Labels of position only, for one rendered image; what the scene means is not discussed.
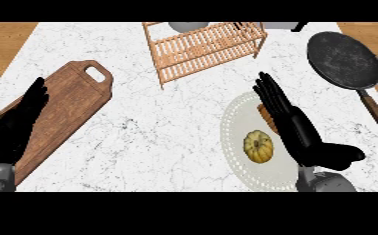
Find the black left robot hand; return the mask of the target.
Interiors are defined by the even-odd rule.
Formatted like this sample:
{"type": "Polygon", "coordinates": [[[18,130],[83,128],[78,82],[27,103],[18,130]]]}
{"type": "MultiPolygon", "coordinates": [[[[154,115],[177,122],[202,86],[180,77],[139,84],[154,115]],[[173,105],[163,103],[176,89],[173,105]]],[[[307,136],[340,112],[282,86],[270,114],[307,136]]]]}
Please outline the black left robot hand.
{"type": "Polygon", "coordinates": [[[39,77],[21,102],[0,117],[0,163],[15,164],[22,158],[33,126],[49,101],[45,79],[39,77]]]}

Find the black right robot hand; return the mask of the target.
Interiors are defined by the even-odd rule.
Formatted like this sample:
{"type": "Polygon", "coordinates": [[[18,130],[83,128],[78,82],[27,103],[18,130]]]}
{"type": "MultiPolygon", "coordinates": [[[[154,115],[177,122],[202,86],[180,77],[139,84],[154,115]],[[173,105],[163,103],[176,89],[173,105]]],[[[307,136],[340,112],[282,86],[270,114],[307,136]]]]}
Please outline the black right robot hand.
{"type": "Polygon", "coordinates": [[[287,151],[298,165],[346,170],[355,161],[365,159],[363,151],[352,145],[322,141],[309,117],[291,104],[276,81],[265,72],[260,72],[259,76],[253,89],[273,119],[287,151]]]}

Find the yellow squash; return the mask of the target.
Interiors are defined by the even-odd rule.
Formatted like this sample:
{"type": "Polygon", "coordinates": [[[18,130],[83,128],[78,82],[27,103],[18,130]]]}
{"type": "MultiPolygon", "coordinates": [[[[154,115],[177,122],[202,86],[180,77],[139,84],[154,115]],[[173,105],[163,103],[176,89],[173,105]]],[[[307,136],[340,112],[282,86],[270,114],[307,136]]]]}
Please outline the yellow squash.
{"type": "Polygon", "coordinates": [[[266,163],[273,157],[273,142],[270,136],[260,130],[247,134],[244,139],[244,152],[250,160],[259,164],[266,163]]]}

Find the white round placemat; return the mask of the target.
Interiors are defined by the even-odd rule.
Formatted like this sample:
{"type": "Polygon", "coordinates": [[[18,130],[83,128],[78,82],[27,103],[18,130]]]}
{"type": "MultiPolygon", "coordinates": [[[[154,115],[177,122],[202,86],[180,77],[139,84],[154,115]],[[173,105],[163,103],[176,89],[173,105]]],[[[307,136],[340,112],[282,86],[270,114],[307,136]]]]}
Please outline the white round placemat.
{"type": "Polygon", "coordinates": [[[220,125],[220,141],[232,171],[253,191],[296,191],[297,162],[275,130],[254,92],[231,102],[220,125]]]}

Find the wooden tiered shelf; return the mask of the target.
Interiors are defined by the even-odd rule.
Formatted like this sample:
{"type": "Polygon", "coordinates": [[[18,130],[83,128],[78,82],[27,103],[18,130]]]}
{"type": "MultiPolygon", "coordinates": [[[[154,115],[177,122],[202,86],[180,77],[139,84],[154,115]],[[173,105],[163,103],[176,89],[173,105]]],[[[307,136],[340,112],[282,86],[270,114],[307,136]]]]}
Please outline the wooden tiered shelf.
{"type": "Polygon", "coordinates": [[[263,23],[220,22],[205,28],[154,40],[143,22],[160,85],[248,55],[257,57],[267,32],[263,23]]]}

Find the orange-brown ridged item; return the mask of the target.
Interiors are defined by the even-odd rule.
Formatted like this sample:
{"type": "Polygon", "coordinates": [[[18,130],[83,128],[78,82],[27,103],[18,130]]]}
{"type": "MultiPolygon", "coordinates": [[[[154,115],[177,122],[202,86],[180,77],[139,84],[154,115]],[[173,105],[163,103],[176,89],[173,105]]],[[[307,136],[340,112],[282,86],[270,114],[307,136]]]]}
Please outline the orange-brown ridged item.
{"type": "Polygon", "coordinates": [[[259,112],[260,112],[260,115],[262,115],[262,117],[263,117],[263,119],[265,119],[265,121],[266,121],[266,123],[267,123],[267,125],[269,125],[269,127],[270,127],[270,129],[272,129],[272,131],[279,135],[273,118],[272,118],[272,116],[270,116],[270,114],[269,114],[269,112],[267,112],[267,109],[266,109],[266,107],[265,107],[263,104],[260,104],[260,105],[257,106],[257,110],[259,110],[259,112]]]}

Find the brown wooden cutting board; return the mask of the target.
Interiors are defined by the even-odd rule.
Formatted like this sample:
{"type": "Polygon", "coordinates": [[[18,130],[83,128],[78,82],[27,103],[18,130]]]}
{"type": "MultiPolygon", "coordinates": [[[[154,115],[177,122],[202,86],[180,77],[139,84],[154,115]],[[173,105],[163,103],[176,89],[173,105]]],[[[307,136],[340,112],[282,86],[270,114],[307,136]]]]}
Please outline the brown wooden cutting board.
{"type": "Polygon", "coordinates": [[[19,185],[112,96],[112,74],[95,61],[70,61],[45,79],[49,101],[33,125],[21,160],[19,185]]]}

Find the dark grey frying pan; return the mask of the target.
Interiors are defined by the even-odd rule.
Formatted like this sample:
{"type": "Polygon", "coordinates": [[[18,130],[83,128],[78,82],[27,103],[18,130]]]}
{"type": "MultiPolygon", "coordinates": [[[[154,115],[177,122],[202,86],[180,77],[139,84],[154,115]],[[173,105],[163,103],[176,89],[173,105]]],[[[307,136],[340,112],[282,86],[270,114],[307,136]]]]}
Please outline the dark grey frying pan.
{"type": "Polygon", "coordinates": [[[366,92],[378,85],[378,56],[365,44],[340,32],[319,32],[307,42],[307,60],[331,84],[358,92],[378,123],[378,103],[366,92]]]}

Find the grey round bowl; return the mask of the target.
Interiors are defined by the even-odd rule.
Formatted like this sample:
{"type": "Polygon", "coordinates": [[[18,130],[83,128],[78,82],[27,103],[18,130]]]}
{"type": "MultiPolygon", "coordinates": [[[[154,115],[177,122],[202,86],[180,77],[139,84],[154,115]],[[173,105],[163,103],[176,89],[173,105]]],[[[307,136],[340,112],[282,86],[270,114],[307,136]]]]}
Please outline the grey round bowl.
{"type": "Polygon", "coordinates": [[[170,22],[169,25],[174,31],[177,31],[179,33],[185,33],[207,27],[208,22],[170,22]]]}

